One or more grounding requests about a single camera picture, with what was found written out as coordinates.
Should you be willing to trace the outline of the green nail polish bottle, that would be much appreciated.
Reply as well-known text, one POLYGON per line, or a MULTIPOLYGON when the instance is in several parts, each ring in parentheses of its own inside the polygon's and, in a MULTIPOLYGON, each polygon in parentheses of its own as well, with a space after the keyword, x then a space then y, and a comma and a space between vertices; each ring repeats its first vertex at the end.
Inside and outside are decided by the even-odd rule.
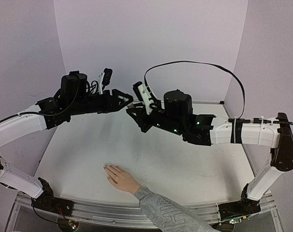
POLYGON ((131 108, 134 108, 134 107, 135 107, 135 106, 134 106, 134 104, 132 104, 132 103, 127 105, 127 108, 128 108, 128 109, 131 109, 131 108))

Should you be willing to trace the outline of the grey sleeved forearm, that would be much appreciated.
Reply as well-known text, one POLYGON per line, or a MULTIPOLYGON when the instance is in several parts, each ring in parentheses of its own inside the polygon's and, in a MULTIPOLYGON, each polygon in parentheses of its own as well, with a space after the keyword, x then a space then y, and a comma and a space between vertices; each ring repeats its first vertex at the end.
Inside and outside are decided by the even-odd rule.
POLYGON ((176 202, 147 187, 134 195, 142 212, 163 232, 215 232, 207 222, 176 202))

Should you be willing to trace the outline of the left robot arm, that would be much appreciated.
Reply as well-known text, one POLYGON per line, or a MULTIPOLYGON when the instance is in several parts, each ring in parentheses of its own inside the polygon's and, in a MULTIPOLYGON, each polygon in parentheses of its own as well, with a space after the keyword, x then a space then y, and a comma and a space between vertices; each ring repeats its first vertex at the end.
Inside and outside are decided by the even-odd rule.
MULTIPOLYGON (((133 102, 130 94, 108 90, 111 69, 104 69, 92 87, 88 77, 71 71, 61 79, 60 89, 53 97, 38 101, 29 108, 0 120, 0 148, 28 134, 49 130, 70 122, 75 115, 114 113, 133 102)), ((37 199, 46 211, 57 207, 53 191, 42 178, 34 178, 11 166, 0 155, 0 183, 37 199)))

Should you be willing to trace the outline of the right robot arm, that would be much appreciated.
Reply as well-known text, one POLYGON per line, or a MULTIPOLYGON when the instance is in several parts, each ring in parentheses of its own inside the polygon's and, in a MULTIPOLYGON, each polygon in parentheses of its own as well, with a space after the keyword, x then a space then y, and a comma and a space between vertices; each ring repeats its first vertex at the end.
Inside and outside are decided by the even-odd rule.
POLYGON ((245 187, 244 200, 259 201, 284 172, 293 170, 293 133, 285 113, 276 118, 225 118, 193 113, 191 97, 179 90, 167 92, 164 102, 154 101, 146 91, 139 92, 140 103, 126 112, 141 132, 151 127, 182 136, 193 145, 242 144, 270 148, 263 168, 245 187))

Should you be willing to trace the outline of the person's hand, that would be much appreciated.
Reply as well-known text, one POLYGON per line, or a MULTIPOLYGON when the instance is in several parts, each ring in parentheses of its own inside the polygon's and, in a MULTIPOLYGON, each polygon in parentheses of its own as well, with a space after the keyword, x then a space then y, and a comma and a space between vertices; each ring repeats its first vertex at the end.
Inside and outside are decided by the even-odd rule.
POLYGON ((121 167, 105 165, 103 168, 108 175, 108 181, 116 189, 134 195, 142 188, 132 175, 121 167))

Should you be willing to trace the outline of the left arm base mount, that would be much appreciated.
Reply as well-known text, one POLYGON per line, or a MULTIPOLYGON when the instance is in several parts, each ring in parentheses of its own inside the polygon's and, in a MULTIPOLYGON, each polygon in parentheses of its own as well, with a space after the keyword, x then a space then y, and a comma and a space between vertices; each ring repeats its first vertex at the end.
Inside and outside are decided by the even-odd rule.
POLYGON ((39 197, 32 198, 31 202, 32 206, 36 209, 59 214, 64 217, 72 215, 74 206, 73 201, 55 197, 54 193, 49 190, 44 190, 39 197))

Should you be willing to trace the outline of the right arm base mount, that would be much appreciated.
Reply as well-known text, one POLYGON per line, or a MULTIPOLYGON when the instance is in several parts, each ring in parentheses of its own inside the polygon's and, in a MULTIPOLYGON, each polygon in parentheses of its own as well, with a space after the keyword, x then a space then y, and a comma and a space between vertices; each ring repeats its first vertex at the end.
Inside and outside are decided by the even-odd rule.
POLYGON ((219 205, 220 222, 250 216, 261 211, 260 202, 241 198, 239 201, 221 203, 219 205))

